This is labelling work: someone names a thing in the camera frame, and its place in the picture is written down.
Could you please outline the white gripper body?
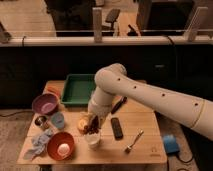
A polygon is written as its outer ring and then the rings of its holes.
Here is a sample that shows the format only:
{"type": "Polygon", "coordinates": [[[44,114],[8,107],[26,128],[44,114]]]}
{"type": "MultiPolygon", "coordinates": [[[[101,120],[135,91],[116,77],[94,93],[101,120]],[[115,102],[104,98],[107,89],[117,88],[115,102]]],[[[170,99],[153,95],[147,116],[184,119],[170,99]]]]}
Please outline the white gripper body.
{"type": "Polygon", "coordinates": [[[105,92],[100,88],[96,88],[88,103],[88,113],[92,117],[106,117],[111,112],[113,99],[113,94],[105,92]]]}

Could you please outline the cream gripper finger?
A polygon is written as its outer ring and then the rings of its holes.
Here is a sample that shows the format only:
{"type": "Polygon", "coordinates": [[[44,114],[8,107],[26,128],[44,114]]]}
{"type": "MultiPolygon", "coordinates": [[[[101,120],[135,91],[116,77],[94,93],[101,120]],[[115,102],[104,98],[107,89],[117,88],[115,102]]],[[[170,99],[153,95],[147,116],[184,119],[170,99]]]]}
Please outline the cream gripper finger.
{"type": "Polygon", "coordinates": [[[98,128],[101,129],[103,124],[105,123],[107,115],[98,116],[98,128]]]}

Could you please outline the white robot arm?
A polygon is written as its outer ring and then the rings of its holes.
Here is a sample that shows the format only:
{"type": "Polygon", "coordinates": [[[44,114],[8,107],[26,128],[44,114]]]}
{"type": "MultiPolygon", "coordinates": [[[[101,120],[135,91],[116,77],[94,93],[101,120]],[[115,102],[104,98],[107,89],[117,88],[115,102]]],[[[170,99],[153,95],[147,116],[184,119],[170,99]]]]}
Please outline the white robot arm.
{"type": "Polygon", "coordinates": [[[96,88],[88,103],[88,112],[102,125],[116,95],[129,97],[213,141],[213,102],[152,86],[126,76],[119,63],[99,69],[96,88]]]}

